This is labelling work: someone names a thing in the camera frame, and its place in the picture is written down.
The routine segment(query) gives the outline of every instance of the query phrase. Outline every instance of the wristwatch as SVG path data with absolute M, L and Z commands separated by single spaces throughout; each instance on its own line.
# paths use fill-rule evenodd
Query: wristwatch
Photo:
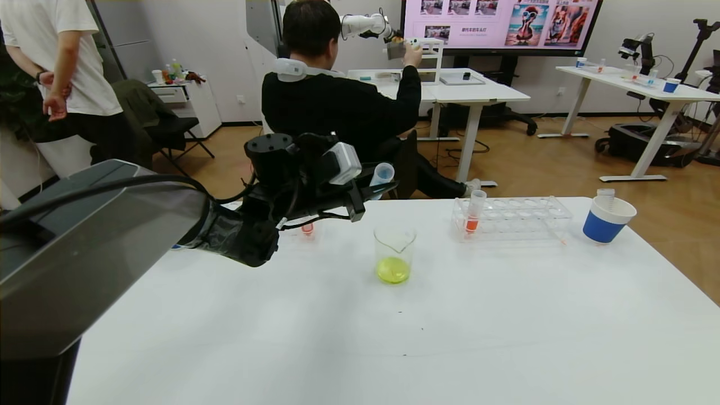
M 45 69 L 41 69 L 41 70 L 40 70 L 39 72 L 37 72 L 37 74 L 35 75 L 35 81 L 36 81 L 38 84 L 41 84 L 41 83 L 40 83 L 40 75 L 43 74 L 43 73 L 45 73 L 45 72 L 46 72 Z

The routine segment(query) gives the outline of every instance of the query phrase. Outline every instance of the white t-shirt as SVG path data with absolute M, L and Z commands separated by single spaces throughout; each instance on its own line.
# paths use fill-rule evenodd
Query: white t-shirt
M 122 112 L 112 87 L 102 76 L 102 59 L 92 35 L 97 25 L 85 0 L 0 0 L 0 22 L 6 45 L 16 46 L 36 65 L 55 70 L 58 34 L 84 31 L 71 79 L 68 112 L 115 115 Z M 43 98 L 49 92 L 40 86 Z

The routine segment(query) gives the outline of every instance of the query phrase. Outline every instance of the drawer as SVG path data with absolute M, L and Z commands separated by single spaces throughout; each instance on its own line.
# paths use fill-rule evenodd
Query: drawer
M 187 102 L 185 89 L 182 87 L 151 87 L 151 89 L 165 103 Z

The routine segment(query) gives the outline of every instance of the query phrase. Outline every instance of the white neck device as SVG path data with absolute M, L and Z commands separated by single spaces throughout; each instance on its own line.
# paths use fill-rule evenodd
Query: white neck device
M 275 61 L 275 73 L 277 73 L 277 78 L 280 81 L 288 83 L 301 81 L 308 76 L 317 76 L 319 74 L 326 74 L 332 77 L 345 77 L 345 75 L 340 72 L 311 68 L 306 65 L 305 62 L 286 58 L 280 58 Z

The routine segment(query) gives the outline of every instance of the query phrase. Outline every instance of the yellow liquid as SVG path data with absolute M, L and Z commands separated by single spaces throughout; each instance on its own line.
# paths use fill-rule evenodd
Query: yellow liquid
M 400 284 L 410 276 L 410 266 L 397 257 L 386 257 L 377 263 L 377 277 L 391 284 Z

